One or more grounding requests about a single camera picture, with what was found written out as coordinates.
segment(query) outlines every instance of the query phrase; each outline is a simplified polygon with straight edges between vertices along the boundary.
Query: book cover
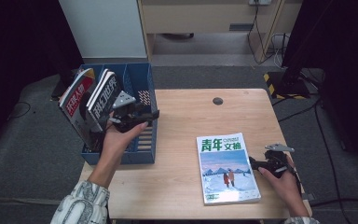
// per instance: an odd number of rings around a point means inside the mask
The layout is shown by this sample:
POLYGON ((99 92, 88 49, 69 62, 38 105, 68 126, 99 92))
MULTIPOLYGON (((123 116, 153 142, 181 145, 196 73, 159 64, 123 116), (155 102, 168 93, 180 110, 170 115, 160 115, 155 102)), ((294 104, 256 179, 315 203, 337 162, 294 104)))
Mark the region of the book cover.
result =
POLYGON ((261 198, 242 133, 197 137, 205 205, 261 198))
POLYGON ((93 150, 98 144, 97 126, 87 112, 86 104, 96 87, 92 68, 80 71, 59 101, 59 108, 75 128, 83 142, 93 150))
POLYGON ((98 132, 104 132, 105 121, 112 112, 112 105, 121 92, 117 76, 112 71, 106 71, 94 96, 88 102, 88 113, 97 124, 98 132))

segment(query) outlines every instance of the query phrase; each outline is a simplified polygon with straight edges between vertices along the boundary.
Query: sleeve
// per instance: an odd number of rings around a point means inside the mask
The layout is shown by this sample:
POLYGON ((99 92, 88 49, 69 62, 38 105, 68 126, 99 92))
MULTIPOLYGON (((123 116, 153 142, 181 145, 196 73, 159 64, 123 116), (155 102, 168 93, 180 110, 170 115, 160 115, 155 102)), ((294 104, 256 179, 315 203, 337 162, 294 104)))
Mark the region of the sleeve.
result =
POLYGON ((284 224, 320 224, 320 222, 313 217, 289 217, 284 224))
POLYGON ((58 206, 51 223, 105 224, 109 190, 89 181, 79 182, 58 206))

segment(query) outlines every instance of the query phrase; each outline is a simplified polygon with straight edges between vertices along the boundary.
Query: white cabinet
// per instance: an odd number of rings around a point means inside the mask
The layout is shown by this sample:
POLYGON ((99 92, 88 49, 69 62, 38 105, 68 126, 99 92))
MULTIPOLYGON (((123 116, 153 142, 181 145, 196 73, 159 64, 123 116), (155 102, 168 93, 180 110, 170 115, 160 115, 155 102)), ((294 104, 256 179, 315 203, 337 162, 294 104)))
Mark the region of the white cabinet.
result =
POLYGON ((84 59, 147 58, 137 0, 60 0, 84 59))

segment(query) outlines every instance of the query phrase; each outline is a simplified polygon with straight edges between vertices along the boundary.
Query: table top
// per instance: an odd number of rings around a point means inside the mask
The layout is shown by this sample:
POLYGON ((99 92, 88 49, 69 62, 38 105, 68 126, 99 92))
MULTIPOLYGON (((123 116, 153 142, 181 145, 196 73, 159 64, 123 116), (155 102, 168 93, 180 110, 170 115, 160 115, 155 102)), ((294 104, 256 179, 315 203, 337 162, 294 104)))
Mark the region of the table top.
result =
MULTIPOLYGON (((109 187, 113 219, 253 219, 289 217, 258 172, 258 203, 204 205, 196 138, 243 133, 249 156, 285 144, 269 96, 261 89, 156 90, 160 116, 155 164, 121 165, 109 187), (214 98, 223 103, 216 105, 214 98)), ((92 167, 85 163, 80 180, 92 167)), ((308 201, 304 201, 310 211, 308 201)))

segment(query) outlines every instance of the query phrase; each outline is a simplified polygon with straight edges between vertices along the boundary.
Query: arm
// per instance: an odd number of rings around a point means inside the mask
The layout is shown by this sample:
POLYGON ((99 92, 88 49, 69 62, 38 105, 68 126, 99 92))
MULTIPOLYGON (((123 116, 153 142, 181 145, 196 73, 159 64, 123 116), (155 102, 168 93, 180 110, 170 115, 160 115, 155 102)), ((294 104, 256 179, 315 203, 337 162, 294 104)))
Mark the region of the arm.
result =
POLYGON ((127 145, 146 126, 147 123, 142 123, 126 133, 120 133, 108 122, 100 160, 88 180, 79 182, 72 193, 61 201, 51 223, 106 223, 105 207, 109 200, 110 182, 127 145))
MULTIPOLYGON (((292 167, 295 167, 293 161, 289 157, 287 157, 287 160, 292 167)), ((298 194, 296 179, 289 171, 284 172, 281 178, 277 178, 267 169, 260 167, 258 170, 261 175, 267 179, 267 181, 278 193, 279 197, 286 204, 292 218, 289 218, 285 223, 297 223, 295 217, 314 220, 313 218, 310 218, 310 214, 308 213, 301 196, 298 194)))

